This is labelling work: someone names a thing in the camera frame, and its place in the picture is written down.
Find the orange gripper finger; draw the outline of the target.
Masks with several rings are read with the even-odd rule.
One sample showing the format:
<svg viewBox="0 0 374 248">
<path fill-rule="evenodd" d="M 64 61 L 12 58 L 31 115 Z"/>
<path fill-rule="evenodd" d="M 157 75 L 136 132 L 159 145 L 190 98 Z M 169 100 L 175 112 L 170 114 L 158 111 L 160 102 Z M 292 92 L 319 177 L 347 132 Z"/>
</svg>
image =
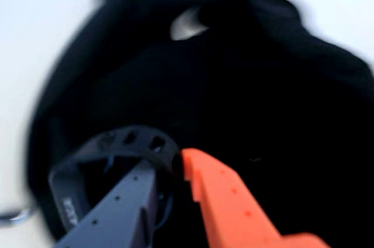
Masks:
<svg viewBox="0 0 374 248">
<path fill-rule="evenodd" d="M 210 247 L 327 247 L 313 234 L 281 235 L 240 176 L 218 159 L 198 149 L 181 156 Z"/>
</svg>

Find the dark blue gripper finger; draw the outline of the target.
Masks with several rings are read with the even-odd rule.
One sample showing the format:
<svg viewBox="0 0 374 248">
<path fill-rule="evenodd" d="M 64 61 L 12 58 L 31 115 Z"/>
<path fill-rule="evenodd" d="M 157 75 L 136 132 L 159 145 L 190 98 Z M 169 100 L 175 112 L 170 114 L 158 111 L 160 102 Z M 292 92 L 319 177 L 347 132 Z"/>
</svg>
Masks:
<svg viewBox="0 0 374 248">
<path fill-rule="evenodd" d="M 83 197 L 80 177 L 62 186 L 55 200 L 67 233 L 56 247 L 152 247 L 158 193 L 149 162 L 136 164 L 93 208 Z"/>
</svg>

